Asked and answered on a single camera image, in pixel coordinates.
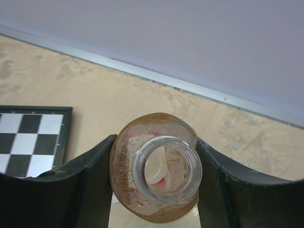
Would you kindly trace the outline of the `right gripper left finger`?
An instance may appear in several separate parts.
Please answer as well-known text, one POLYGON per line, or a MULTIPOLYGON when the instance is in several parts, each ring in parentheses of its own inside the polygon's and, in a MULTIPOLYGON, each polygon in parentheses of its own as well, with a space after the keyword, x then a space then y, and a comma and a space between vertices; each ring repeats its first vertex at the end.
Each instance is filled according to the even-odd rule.
POLYGON ((112 134, 94 148, 38 177, 0 176, 3 228, 106 228, 112 200, 112 134))

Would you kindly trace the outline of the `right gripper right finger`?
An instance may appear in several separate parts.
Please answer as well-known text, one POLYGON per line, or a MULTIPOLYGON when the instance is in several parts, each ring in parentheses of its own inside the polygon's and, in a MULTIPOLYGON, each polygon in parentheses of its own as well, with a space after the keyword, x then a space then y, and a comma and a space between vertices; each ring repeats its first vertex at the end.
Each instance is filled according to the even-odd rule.
POLYGON ((203 175, 198 211, 203 228, 302 228, 304 181, 251 169, 198 139, 203 175))

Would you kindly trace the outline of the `amber drink bottle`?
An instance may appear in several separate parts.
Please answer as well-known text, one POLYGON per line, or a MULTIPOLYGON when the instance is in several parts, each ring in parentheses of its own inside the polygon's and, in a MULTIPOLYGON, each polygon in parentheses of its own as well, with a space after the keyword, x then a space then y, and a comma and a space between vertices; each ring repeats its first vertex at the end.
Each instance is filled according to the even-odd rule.
POLYGON ((176 221, 197 205, 203 167, 192 127, 167 113, 128 123, 110 153, 110 182, 118 201, 151 223, 176 221))

